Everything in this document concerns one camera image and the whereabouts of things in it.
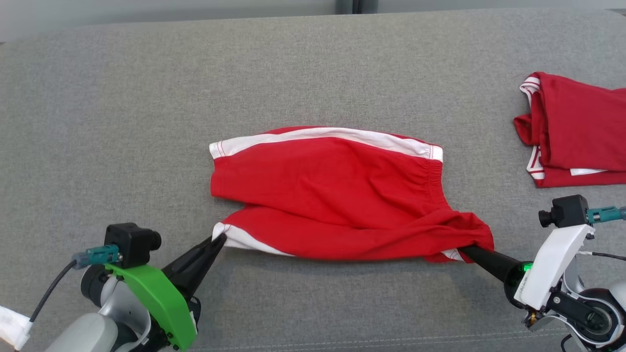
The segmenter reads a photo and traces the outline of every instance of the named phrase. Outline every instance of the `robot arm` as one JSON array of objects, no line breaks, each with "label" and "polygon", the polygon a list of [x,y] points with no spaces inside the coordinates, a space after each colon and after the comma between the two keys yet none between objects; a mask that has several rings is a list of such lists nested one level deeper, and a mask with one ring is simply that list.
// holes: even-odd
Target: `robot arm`
[{"label": "robot arm", "polygon": [[626,351],[626,282],[610,289],[585,289],[576,254],[593,239],[592,224],[626,220],[626,207],[589,209],[581,195],[553,200],[550,212],[539,212],[543,227],[555,224],[534,262],[520,262],[498,252],[471,246],[459,250],[503,282],[514,306],[528,311],[526,327],[542,328],[554,319],[566,324],[584,352]]},{"label": "robot arm", "polygon": [[[200,301],[193,295],[225,241],[225,235],[209,237],[159,270],[147,265],[150,251],[161,245],[159,233],[133,223],[109,225],[104,246],[75,254],[48,289],[72,267],[89,266],[81,292],[101,309],[77,319],[46,352],[186,350],[200,319]],[[16,351],[28,340],[47,295],[30,319],[0,307],[0,338]]]}]

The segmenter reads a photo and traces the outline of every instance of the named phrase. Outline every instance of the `wall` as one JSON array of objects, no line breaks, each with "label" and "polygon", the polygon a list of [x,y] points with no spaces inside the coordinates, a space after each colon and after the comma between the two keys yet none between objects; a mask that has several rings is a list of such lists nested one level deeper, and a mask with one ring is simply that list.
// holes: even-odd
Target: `wall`
[{"label": "wall", "polygon": [[378,2],[379,13],[537,7],[626,9],[626,0],[379,0]]},{"label": "wall", "polygon": [[0,0],[0,42],[86,24],[335,13],[335,0]]},{"label": "wall", "polygon": [[[626,0],[378,0],[380,13],[530,6],[626,9]],[[0,42],[64,26],[345,12],[350,0],[0,0]]]}]

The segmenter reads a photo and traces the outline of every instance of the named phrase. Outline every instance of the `gray couch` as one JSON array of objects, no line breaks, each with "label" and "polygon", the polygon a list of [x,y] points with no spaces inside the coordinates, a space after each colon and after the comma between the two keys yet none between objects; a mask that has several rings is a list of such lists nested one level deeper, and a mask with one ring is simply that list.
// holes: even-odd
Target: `gray couch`
[{"label": "gray couch", "polygon": [[[626,86],[624,38],[616,13],[508,9],[119,24],[6,43],[0,304],[30,314],[69,256],[115,222],[158,230],[152,263],[165,265],[240,207],[209,194],[209,143],[287,125],[440,144],[451,206],[489,224],[498,250],[532,259],[552,198],[623,205],[626,186],[535,188],[511,122],[528,110],[518,86],[533,71]],[[590,250],[623,254],[623,230],[602,225]],[[581,262],[588,285],[623,279],[621,262]],[[80,276],[54,292],[24,351],[95,310]],[[525,331],[501,284],[462,263],[226,249],[198,296],[190,351],[543,352],[565,335],[557,323]]]}]

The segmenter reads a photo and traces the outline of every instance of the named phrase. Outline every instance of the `green bracket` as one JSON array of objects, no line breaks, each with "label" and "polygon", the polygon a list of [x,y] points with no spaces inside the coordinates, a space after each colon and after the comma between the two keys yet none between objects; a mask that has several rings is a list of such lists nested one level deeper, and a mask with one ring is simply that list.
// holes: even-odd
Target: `green bracket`
[{"label": "green bracket", "polygon": [[185,351],[196,337],[195,324],[189,313],[189,307],[165,274],[151,266],[138,266],[122,269],[112,264],[105,264],[107,270],[115,276],[124,277],[124,282],[148,309],[172,345]]}]

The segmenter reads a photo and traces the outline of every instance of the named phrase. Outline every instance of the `teal cable connector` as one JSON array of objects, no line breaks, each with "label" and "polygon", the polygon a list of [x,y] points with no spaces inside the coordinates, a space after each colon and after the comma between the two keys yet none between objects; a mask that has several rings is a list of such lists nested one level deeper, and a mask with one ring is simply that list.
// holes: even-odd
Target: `teal cable connector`
[{"label": "teal cable connector", "polygon": [[587,210],[589,224],[613,220],[626,220],[626,207],[606,207]]},{"label": "teal cable connector", "polygon": [[120,249],[114,244],[103,247],[90,248],[72,256],[76,260],[74,269],[82,269],[94,264],[109,264],[121,260]]}]

